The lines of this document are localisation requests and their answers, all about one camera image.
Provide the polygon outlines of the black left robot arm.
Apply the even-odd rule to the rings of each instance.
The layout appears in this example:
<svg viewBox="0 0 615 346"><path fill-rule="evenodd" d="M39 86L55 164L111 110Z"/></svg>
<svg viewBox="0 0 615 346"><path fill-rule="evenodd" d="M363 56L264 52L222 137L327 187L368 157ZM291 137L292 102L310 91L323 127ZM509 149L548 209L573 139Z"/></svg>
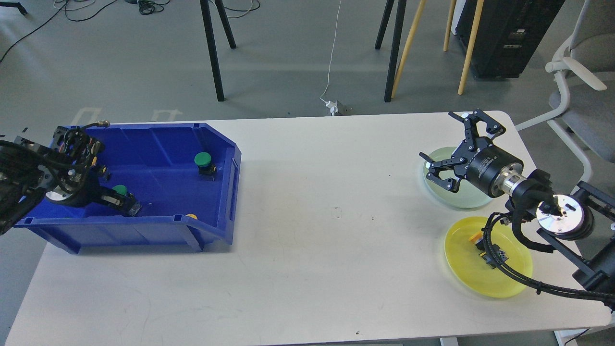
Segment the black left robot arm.
<svg viewBox="0 0 615 346"><path fill-rule="evenodd" d="M82 208L92 202L137 215L141 204L119 186L101 186L109 179L108 167L98 164L105 150L101 140L86 133L86 126L59 126L50 147L18 136L1 141L1 232L8 230L48 199L55 204Z"/></svg>

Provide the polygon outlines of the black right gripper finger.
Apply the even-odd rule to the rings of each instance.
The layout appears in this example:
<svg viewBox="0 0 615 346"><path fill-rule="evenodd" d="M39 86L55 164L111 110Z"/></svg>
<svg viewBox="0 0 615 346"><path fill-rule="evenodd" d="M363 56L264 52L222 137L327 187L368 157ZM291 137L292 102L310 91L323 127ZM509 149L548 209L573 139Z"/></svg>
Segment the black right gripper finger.
<svg viewBox="0 0 615 346"><path fill-rule="evenodd" d="M493 144L494 138L503 135L506 128L500 122L494 120L486 112L476 109L474 112L466 113L465 116L449 111L448 116L463 123L464 140L463 147L466 149L483 149ZM479 136L477 125L485 123L487 136Z"/></svg>
<svg viewBox="0 0 615 346"><path fill-rule="evenodd" d="M437 186L442 187L443 189L450 191L452 193L457 193L459 191L460 179L457 176L457 173L454 173L454 175L457 176L457 179L452 178L452 177L447 178L447 179L442 179L440 177L440 174L444 171L455 172L455 168L457 168L457 166L464 167L464 157L463 156L461 157L451 156L450 158L441 160L441 161L435 161L434 159L432 159L429 155L427 155L424 152L419 152L419 156L421 156L422 159L424 159L429 164L428 173L426 173L426 178L428 180L437 184Z"/></svg>

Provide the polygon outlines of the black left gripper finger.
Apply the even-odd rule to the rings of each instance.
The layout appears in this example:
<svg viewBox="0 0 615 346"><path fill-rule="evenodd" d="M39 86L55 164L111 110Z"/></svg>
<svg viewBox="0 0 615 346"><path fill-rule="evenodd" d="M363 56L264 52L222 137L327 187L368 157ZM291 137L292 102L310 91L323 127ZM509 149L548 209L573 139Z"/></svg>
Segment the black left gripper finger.
<svg viewBox="0 0 615 346"><path fill-rule="evenodd" d="M121 195L116 191L103 193L99 201L109 208L119 211L122 215L137 215L141 210L141 204L132 193Z"/></svg>

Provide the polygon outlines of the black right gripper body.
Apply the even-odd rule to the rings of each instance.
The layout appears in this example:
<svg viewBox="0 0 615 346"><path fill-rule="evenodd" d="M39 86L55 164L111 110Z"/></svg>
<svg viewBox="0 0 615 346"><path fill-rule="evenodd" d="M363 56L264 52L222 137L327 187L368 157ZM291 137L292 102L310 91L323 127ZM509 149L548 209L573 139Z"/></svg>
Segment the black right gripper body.
<svg viewBox="0 0 615 346"><path fill-rule="evenodd" d="M524 180L523 161L494 146L489 139L460 142L454 159L461 163L454 168L455 176L466 179L491 198L511 195Z"/></svg>

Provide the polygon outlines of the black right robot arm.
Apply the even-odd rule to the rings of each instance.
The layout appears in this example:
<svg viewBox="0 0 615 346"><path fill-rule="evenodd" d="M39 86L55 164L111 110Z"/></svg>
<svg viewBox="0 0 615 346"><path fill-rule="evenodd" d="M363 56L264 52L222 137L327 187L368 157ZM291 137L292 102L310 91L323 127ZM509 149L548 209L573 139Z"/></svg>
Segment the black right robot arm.
<svg viewBox="0 0 615 346"><path fill-rule="evenodd" d="M600 301L614 308L614 241L611 239L591 259L576 254L564 241L584 239L594 230L594 212L614 219L614 199L587 182L580 181L571 194L552 190L549 173L535 169L523 176L523 161L497 147L493 140L505 127L479 109L464 116L449 115L463 123L464 139L449 158L437 161L426 153L419 155L428 164L426 179L444 190L456 193L461 180L467 180L488 197L507 195L507 212L492 213L479 231L475 246L486 263L537 293ZM502 250L492 243L495 223L512 226L514 237L526 248L538 252L560 252L577 268L573 278L582 289L560 287L534 280L512 269Z"/></svg>

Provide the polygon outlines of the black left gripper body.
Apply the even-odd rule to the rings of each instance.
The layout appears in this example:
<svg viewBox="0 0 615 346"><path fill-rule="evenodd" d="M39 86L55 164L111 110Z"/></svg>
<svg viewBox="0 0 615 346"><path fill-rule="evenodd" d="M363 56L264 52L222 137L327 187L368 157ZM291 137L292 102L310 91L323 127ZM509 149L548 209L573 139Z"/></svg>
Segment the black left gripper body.
<svg viewBox="0 0 615 346"><path fill-rule="evenodd" d="M104 149L97 138L88 135L90 126L59 126L53 133L51 160L55 188L46 193L46 200L69 207L85 207L94 200L99 188L95 179L96 157Z"/></svg>

